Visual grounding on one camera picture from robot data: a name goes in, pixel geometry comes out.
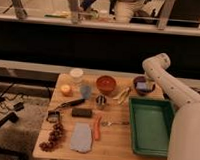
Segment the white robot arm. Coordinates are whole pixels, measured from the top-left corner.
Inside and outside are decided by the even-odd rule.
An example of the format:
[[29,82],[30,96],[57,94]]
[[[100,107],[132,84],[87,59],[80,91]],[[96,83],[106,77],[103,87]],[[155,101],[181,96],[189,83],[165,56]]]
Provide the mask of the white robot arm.
[[142,62],[145,74],[155,81],[177,105],[171,127],[167,160],[200,160],[200,94],[170,75],[166,53]]

